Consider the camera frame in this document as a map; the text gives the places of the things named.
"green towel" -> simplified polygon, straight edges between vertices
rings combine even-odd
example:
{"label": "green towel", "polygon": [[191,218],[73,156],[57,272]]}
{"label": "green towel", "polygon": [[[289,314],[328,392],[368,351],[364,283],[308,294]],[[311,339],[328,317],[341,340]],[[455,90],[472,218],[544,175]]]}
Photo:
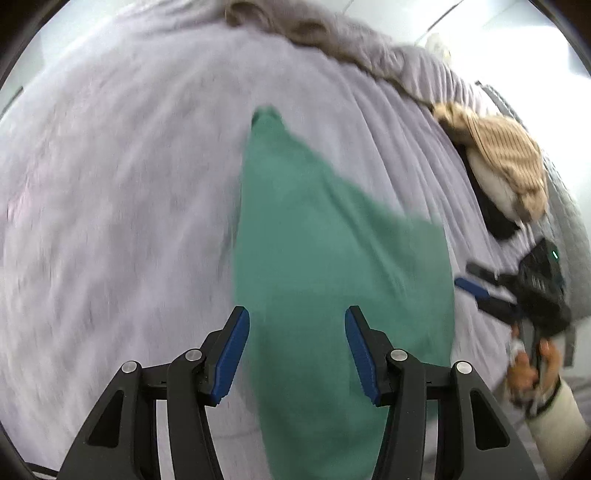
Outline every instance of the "green towel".
{"label": "green towel", "polygon": [[452,272],[443,229],[401,218],[340,178],[273,109],[252,123],[234,253],[251,315],[245,359],[275,480],[363,480],[388,413],[364,396],[345,310],[423,362],[449,366]]}

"white sleeve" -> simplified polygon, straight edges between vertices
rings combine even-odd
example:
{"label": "white sleeve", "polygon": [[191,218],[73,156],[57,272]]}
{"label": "white sleeve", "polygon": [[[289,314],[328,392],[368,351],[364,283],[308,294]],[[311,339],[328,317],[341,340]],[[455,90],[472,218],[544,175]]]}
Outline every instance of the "white sleeve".
{"label": "white sleeve", "polygon": [[566,473],[591,436],[570,387],[561,380],[559,388],[548,410],[527,422],[550,480]]}

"striped beige cloth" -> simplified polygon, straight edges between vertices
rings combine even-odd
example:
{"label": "striped beige cloth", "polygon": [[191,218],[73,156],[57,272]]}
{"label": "striped beige cloth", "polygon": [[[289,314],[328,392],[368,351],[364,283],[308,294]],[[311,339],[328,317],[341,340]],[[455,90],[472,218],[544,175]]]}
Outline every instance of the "striped beige cloth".
{"label": "striped beige cloth", "polygon": [[452,141],[476,147],[485,164],[507,181],[531,220],[546,212],[546,173],[540,147],[515,120],[477,116],[458,103],[438,103],[433,116]]}

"metal screw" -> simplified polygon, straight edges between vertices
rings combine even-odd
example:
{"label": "metal screw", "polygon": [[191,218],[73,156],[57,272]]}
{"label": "metal screw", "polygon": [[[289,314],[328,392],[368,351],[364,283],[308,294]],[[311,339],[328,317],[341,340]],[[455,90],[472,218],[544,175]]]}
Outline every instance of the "metal screw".
{"label": "metal screw", "polygon": [[124,374],[130,374],[131,372],[135,371],[136,368],[138,368],[138,364],[133,360],[129,360],[128,362],[125,362],[123,365],[121,365],[121,370]]}
{"label": "metal screw", "polygon": [[203,354],[201,353],[201,350],[194,348],[193,350],[189,350],[187,353],[185,353],[185,358],[187,360],[189,360],[190,362],[194,362],[196,360],[199,360],[201,357],[203,356]]}
{"label": "metal screw", "polygon": [[397,362],[404,362],[408,358],[408,354],[404,350],[397,348],[390,352],[390,357]]}
{"label": "metal screw", "polygon": [[458,362],[456,368],[461,374],[469,374],[472,371],[472,366],[468,362]]}

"bed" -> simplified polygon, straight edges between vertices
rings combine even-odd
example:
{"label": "bed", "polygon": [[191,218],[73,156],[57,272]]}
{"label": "bed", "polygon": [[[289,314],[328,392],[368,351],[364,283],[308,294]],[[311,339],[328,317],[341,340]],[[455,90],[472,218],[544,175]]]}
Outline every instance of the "bed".
{"label": "bed", "polygon": [[[27,461],[59,468],[123,362],[170,362],[228,317],[242,151],[261,105],[377,202],[441,224],[454,274],[468,260],[512,269],[534,244],[530,228],[488,234],[429,111],[497,112],[482,89],[423,49],[281,5],[307,28],[334,26],[330,41],[295,45],[220,1],[138,4],[43,71],[0,122],[0,420]],[[493,387],[508,329],[455,301],[450,361]],[[243,370],[209,424],[226,479],[270,479]]]}

